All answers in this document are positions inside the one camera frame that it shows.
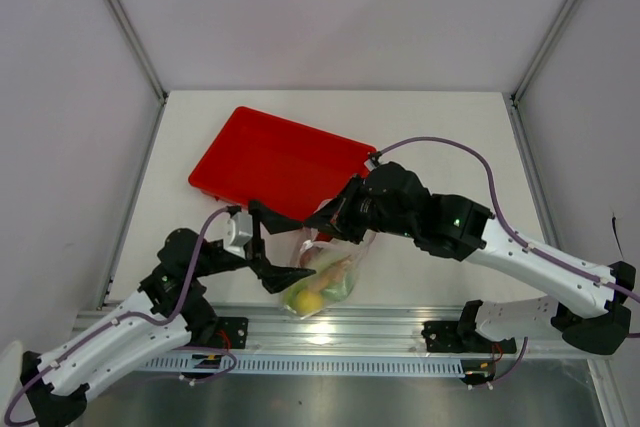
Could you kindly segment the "clear zip top bag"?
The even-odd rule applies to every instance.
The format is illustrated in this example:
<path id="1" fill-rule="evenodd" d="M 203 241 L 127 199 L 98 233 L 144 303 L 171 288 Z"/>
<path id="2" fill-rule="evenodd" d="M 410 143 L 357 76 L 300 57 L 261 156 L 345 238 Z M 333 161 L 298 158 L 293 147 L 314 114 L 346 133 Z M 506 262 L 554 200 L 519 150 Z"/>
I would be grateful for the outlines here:
<path id="1" fill-rule="evenodd" d="M 325 234 L 321 234 L 315 229 L 303 227 L 297 237 L 296 246 L 291 256 L 291 264 L 296 268 L 313 269 L 316 271 L 316 274 L 302 279 L 284 290 L 280 296 L 281 308 L 298 319 L 306 319 L 320 313 L 328 307 L 344 302 L 347 298 L 342 302 L 333 303 L 322 296 L 324 298 L 324 308 L 306 317 L 298 316 L 293 308 L 293 301 L 297 293 L 301 290 L 311 291 L 308 288 L 309 282 L 334 262 L 349 259 L 351 261 L 349 269 L 355 272 L 357 283 L 360 264 L 368 254 L 375 238 L 376 234 L 374 232 L 367 231 L 361 243 L 353 244 L 331 238 Z"/>

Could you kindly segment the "yellow ginger root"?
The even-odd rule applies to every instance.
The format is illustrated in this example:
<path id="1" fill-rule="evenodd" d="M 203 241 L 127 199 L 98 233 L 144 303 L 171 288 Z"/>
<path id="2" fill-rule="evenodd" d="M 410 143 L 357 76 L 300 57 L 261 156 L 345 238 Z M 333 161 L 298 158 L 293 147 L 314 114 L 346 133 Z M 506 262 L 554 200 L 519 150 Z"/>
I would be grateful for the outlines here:
<path id="1" fill-rule="evenodd" d="M 312 292 L 320 292 L 334 283 L 342 282 L 350 265 L 351 261 L 349 259 L 343 259 L 332 263 L 325 270 L 320 272 L 315 279 L 309 282 L 308 288 Z"/>

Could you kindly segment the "yellow lemon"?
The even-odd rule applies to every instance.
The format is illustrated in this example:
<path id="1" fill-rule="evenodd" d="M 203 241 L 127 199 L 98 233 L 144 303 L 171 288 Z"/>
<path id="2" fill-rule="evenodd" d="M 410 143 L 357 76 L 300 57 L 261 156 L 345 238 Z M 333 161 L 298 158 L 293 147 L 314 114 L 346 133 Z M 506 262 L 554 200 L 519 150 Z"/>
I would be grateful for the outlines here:
<path id="1" fill-rule="evenodd" d="M 324 298 L 318 292 L 301 290 L 293 301 L 293 308 L 300 317 L 313 315 L 324 308 Z"/>

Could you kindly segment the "green custard apple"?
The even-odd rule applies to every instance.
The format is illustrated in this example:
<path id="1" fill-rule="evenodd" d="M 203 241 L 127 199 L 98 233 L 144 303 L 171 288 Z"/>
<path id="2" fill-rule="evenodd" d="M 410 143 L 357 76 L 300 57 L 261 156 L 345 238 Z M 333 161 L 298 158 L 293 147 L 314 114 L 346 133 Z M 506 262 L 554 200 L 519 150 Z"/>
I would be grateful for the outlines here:
<path id="1" fill-rule="evenodd" d="M 322 296 L 330 302 L 337 303 L 342 302 L 349 297 L 354 289 L 357 276 L 355 272 L 349 269 L 344 277 L 344 280 L 339 283 L 334 283 L 328 288 L 321 291 Z"/>

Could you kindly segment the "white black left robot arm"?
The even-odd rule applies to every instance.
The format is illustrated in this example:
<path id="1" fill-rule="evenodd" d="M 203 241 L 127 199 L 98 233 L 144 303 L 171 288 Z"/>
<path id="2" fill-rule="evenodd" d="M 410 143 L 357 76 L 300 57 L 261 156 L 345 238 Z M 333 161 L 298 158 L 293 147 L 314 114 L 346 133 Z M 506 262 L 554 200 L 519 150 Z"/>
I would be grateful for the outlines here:
<path id="1" fill-rule="evenodd" d="M 110 314 L 60 347 L 22 357 L 21 390 L 9 402 L 4 421 L 27 399 L 38 426 L 67 426 L 88 403 L 139 365 L 174 349 L 216 348 L 220 319 L 205 299 L 201 278 L 248 268 L 267 292 L 280 293 L 312 270 L 274 266 L 261 233 L 301 228 L 301 222 L 258 201 L 247 208 L 223 207 L 206 224 L 225 215 L 220 240 L 188 228 L 172 231 L 157 254 L 158 265 Z"/>

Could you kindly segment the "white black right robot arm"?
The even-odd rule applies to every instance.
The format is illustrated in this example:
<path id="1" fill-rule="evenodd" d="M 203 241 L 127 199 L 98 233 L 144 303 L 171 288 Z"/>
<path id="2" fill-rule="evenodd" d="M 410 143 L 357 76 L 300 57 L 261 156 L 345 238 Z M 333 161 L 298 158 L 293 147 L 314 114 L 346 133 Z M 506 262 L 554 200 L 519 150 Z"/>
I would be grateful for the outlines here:
<path id="1" fill-rule="evenodd" d="M 430 193 L 397 163 L 353 176 L 304 224 L 354 244 L 369 231 L 406 237 L 433 257 L 494 269 L 541 291 L 524 301 L 472 300 L 455 322 L 426 322 L 422 335 L 430 352 L 484 353 L 499 344 L 513 353 L 517 339 L 561 339 L 611 355 L 630 337 L 624 303 L 634 286 L 633 266 L 586 262 L 521 236 L 477 202 Z"/>

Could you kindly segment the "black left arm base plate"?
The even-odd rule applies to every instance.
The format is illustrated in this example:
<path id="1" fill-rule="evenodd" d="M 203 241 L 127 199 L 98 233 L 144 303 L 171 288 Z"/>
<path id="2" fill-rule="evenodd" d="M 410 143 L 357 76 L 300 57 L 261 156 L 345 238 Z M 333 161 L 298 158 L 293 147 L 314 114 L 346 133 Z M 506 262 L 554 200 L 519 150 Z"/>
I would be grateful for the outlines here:
<path id="1" fill-rule="evenodd" d="M 249 319 L 246 317 L 218 317 L 195 331 L 191 344 L 225 350 L 246 347 Z"/>

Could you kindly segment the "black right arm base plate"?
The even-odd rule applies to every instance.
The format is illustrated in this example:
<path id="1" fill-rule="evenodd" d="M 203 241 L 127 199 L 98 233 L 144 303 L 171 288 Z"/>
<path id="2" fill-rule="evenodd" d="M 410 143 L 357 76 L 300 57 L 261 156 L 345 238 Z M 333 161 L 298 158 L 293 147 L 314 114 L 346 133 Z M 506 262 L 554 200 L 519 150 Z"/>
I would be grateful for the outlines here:
<path id="1" fill-rule="evenodd" d="M 492 341 L 479 334 L 474 324 L 461 321 L 426 321 L 421 336 L 430 353 L 452 354 L 515 354 L 514 338 Z"/>

